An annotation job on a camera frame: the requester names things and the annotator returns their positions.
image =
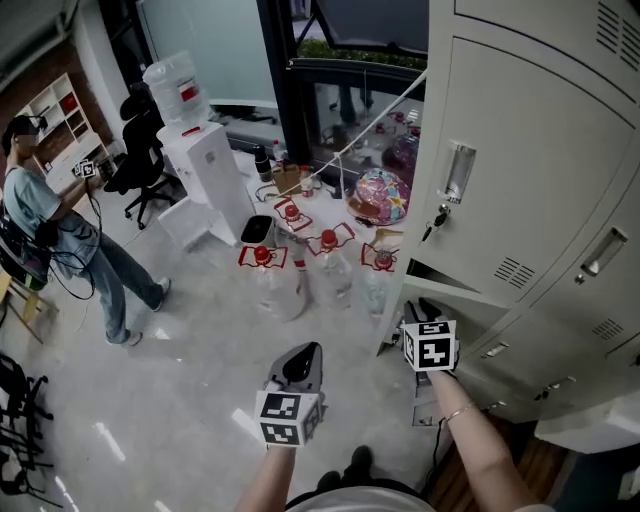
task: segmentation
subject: red bottle cap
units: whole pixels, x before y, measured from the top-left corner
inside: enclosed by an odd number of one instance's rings
[[[271,260],[271,253],[269,252],[269,249],[263,245],[256,247],[254,255],[258,265],[265,265]]]
[[[338,237],[336,236],[335,231],[332,229],[325,229],[322,232],[322,247],[325,249],[333,249],[338,246]]]
[[[393,265],[393,256],[389,251],[381,250],[376,255],[375,263],[379,269],[386,270],[391,268],[391,265]]]
[[[300,210],[295,204],[290,204],[284,209],[284,216],[287,220],[298,220],[300,218]]]

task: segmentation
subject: wooden floor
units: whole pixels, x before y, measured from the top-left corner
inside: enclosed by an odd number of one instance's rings
[[[534,423],[513,425],[489,418],[507,442],[527,486],[541,502],[545,502],[567,457],[567,450],[534,437]],[[455,444],[436,468],[433,482],[429,503],[438,512],[479,512]]]

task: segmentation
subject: white bookshelf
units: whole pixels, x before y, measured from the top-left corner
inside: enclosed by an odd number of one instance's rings
[[[63,129],[72,135],[71,142],[60,148],[51,162],[41,162],[35,158],[54,190],[62,189],[73,181],[72,170],[78,161],[87,157],[99,161],[108,156],[106,147],[87,119],[67,73],[49,84],[20,113],[43,116],[47,120],[48,127],[41,134],[40,142],[63,125]]]

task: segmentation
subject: thermos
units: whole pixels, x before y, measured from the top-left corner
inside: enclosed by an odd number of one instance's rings
[[[271,162],[269,162],[264,146],[253,146],[253,154],[256,157],[256,170],[260,176],[260,181],[270,183],[273,180],[273,173],[271,172]]]

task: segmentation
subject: bracelet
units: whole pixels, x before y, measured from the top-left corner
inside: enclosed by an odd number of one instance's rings
[[[455,418],[456,416],[458,416],[458,414],[462,414],[465,411],[468,411],[469,409],[471,409],[472,407],[474,407],[476,404],[474,404],[473,402],[469,402],[467,405],[465,405],[464,407],[458,409],[456,412],[454,412],[453,414],[451,414],[451,416],[449,416],[446,421],[447,423],[449,423],[453,418]]]

